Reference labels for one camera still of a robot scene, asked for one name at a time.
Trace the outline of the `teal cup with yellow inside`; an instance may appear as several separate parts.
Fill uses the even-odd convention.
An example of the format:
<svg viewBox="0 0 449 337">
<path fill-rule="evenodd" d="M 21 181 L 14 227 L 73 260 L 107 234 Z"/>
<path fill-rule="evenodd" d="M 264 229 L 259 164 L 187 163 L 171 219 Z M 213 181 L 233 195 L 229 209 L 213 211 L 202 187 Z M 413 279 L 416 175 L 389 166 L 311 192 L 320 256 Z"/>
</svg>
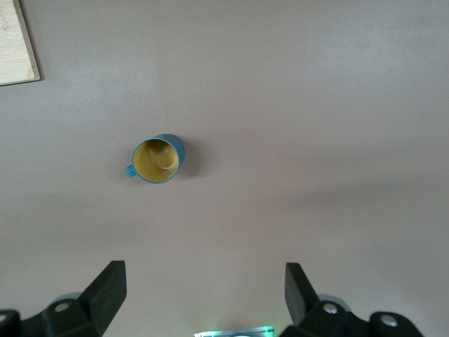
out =
<svg viewBox="0 0 449 337">
<path fill-rule="evenodd" d="M 139 177 L 151 184 L 166 183 L 177 175 L 185 156 L 185 144 L 178 136 L 169 133 L 153 136 L 138 143 L 125 173 L 129 178 Z"/>
</svg>

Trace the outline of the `bamboo cutting board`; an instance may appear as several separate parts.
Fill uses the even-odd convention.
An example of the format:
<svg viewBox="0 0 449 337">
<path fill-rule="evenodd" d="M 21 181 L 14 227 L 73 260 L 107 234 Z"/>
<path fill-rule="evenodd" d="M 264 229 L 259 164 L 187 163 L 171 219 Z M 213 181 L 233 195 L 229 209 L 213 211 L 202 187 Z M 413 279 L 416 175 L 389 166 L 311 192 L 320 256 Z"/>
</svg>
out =
<svg viewBox="0 0 449 337">
<path fill-rule="evenodd" d="M 20 0 L 0 0 L 0 86 L 40 78 Z"/>
</svg>

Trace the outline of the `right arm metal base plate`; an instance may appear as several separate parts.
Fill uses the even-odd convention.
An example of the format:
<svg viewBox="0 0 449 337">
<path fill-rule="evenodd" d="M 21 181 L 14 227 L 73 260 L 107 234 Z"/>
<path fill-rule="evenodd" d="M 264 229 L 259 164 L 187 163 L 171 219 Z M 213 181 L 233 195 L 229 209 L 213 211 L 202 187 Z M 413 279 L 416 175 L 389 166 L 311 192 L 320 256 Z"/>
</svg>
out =
<svg viewBox="0 0 449 337">
<path fill-rule="evenodd" d="M 198 332 L 194 334 L 194 337 L 275 337 L 275 331 L 273 326 L 259 326 L 247 329 Z"/>
</svg>

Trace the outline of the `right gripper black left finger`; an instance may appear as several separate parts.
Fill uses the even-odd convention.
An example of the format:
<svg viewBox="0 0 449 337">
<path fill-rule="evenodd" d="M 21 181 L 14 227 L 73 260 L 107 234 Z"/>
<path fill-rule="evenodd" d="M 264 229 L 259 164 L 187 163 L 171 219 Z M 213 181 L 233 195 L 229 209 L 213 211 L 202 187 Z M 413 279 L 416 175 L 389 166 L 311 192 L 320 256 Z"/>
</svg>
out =
<svg viewBox="0 0 449 337">
<path fill-rule="evenodd" d="M 59 297 L 22 319 L 0 310 L 0 337 L 103 337 L 126 299 L 126 264 L 113 260 L 81 293 Z"/>
</svg>

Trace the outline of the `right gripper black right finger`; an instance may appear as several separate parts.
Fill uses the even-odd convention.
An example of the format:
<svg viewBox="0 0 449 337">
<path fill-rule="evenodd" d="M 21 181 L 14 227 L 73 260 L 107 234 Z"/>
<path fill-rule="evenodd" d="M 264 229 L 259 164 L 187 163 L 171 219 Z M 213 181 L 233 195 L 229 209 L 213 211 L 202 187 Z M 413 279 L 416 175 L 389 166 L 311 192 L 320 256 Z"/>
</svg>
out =
<svg viewBox="0 0 449 337">
<path fill-rule="evenodd" d="M 395 312 L 374 312 L 364 321 L 334 300 L 321 300 L 299 263 L 286 264 L 284 297 L 292 324 L 280 337 L 424 337 Z"/>
</svg>

